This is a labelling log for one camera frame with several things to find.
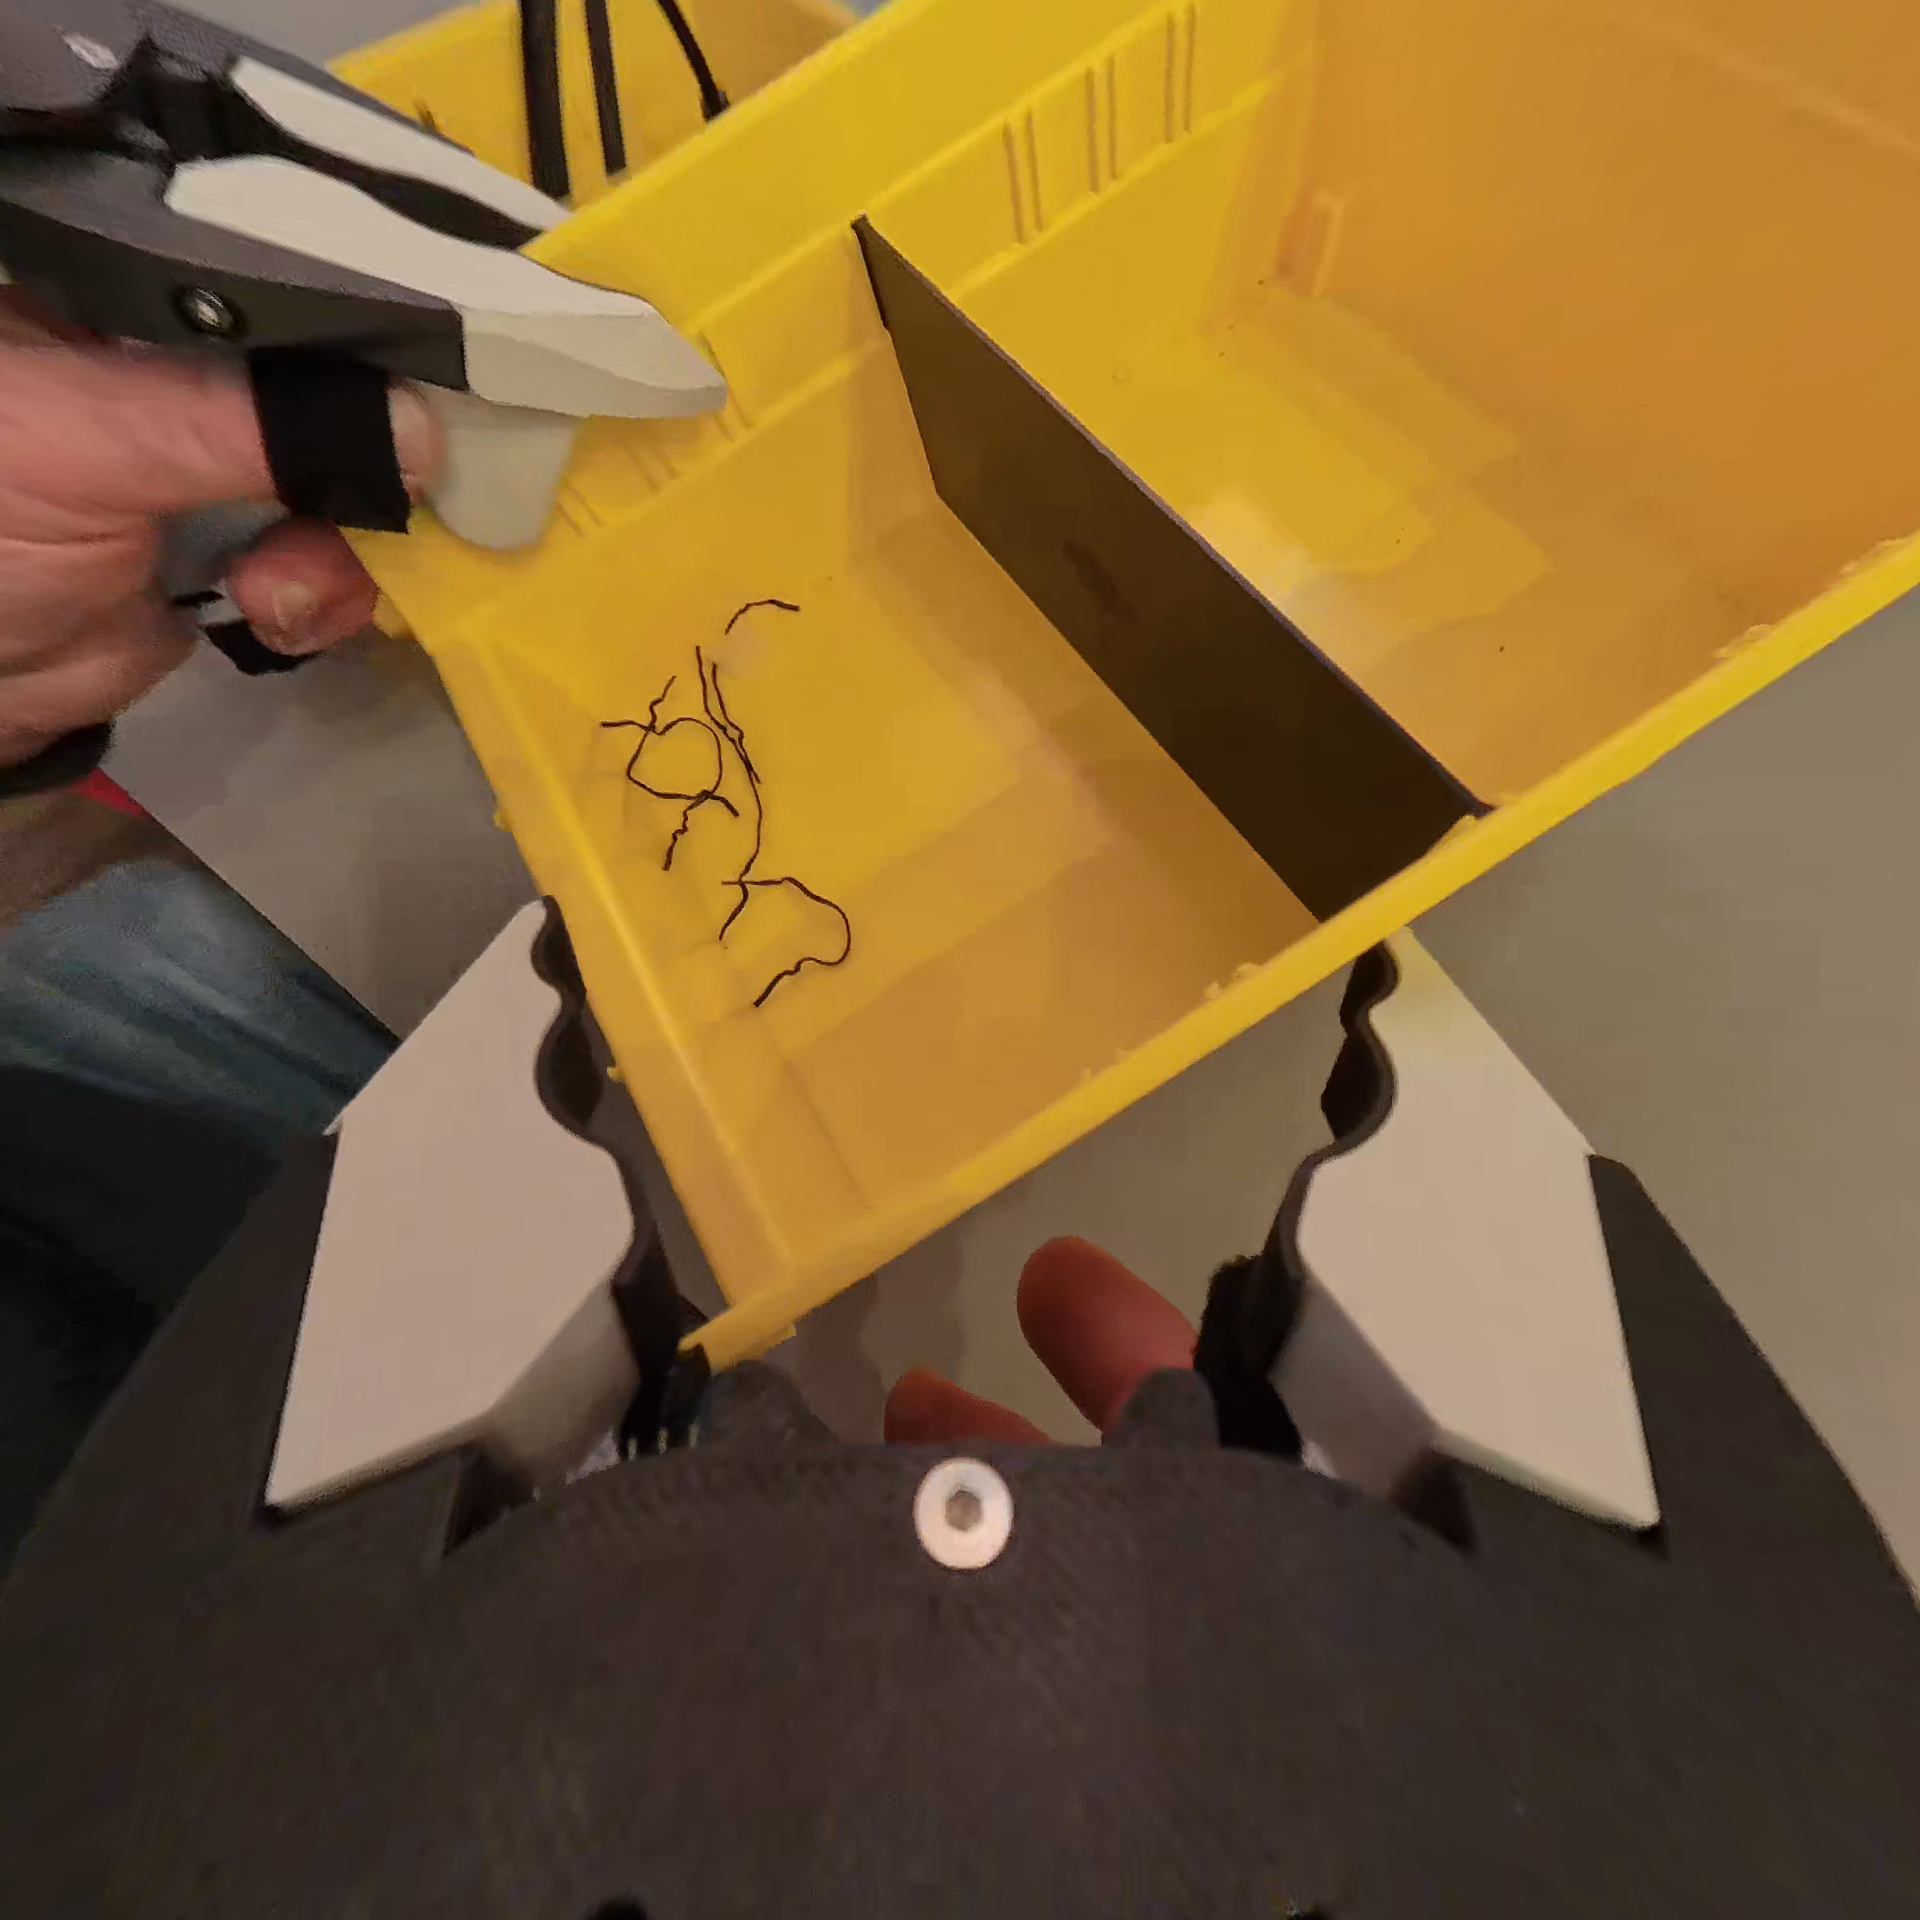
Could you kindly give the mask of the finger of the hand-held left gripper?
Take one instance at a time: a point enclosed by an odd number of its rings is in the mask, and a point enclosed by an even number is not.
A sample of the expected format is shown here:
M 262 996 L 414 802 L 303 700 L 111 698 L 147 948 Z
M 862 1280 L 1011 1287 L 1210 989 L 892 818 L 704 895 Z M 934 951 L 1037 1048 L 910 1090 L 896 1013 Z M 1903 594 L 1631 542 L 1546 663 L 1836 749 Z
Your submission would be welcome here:
M 254 55 L 226 71 L 226 139 L 234 156 L 296 162 L 432 232 L 490 248 L 520 248 L 570 214 L 526 181 L 371 96 Z
M 728 397 L 704 352 L 635 294 L 432 230 L 292 160 L 187 162 L 165 202 L 307 266 L 440 304 L 461 323 L 463 388 L 480 400 L 579 418 L 693 418 Z

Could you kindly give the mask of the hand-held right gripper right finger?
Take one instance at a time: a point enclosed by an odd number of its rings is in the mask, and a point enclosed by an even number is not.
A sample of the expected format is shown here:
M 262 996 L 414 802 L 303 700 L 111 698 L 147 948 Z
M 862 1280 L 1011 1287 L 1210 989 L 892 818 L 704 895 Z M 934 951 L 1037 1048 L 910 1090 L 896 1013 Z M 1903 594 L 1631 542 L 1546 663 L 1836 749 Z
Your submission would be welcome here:
M 1414 942 L 1367 951 L 1338 1016 L 1330 1138 L 1210 1284 L 1221 1443 L 1397 1503 L 1464 1464 L 1655 1530 L 1588 1140 Z

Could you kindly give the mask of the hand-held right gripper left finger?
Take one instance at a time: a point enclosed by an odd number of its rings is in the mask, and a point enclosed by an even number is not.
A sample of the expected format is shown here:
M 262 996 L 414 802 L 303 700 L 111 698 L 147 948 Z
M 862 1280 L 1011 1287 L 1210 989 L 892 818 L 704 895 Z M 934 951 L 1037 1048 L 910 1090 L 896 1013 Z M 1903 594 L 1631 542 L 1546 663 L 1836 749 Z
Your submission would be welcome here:
M 326 1136 L 268 1506 L 458 1450 L 517 1496 L 611 1463 L 701 1315 L 554 900 L 493 938 Z

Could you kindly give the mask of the person's left hand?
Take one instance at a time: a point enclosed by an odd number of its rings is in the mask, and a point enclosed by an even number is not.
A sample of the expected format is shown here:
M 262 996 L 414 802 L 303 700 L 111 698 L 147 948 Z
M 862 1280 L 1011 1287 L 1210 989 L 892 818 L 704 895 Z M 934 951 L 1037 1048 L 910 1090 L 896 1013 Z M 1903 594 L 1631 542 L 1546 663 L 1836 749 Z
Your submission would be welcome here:
M 198 645 L 165 528 L 274 494 L 236 364 L 102 343 L 2 293 L 2 766 L 109 728 Z

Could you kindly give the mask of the person's right hand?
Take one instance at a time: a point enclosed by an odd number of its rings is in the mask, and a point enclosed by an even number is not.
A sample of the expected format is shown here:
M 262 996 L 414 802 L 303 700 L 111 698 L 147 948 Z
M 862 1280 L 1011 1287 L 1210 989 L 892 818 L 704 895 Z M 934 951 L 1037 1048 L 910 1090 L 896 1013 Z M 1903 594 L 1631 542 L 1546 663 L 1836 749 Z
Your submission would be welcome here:
M 1195 1330 L 1179 1307 L 1076 1236 L 1051 1238 L 1023 1262 L 1016 1324 L 1029 1351 L 1100 1432 L 1114 1428 L 1146 1379 L 1192 1366 Z M 962 1453 L 1048 1444 L 1037 1424 L 927 1366 L 908 1368 L 887 1391 L 880 1435 L 896 1447 Z

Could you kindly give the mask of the black twist ties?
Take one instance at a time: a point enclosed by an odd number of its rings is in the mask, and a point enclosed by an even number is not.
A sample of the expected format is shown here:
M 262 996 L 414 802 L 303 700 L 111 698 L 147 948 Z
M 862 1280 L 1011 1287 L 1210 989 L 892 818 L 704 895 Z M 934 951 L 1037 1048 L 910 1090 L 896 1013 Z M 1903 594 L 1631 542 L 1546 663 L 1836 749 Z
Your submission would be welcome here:
M 615 791 L 651 839 L 646 863 L 740 1010 L 786 1016 L 858 957 L 847 886 L 803 851 L 752 670 L 806 610 L 794 592 L 733 602 L 661 667 L 638 704 L 604 710 Z

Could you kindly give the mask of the black bin divider panel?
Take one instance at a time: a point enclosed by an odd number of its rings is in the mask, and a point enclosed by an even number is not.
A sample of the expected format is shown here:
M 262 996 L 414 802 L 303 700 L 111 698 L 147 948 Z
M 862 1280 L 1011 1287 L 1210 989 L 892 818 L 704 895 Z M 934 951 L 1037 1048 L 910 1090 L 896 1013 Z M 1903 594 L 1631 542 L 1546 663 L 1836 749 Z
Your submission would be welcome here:
M 1493 814 L 871 216 L 852 235 L 936 499 L 1309 914 Z

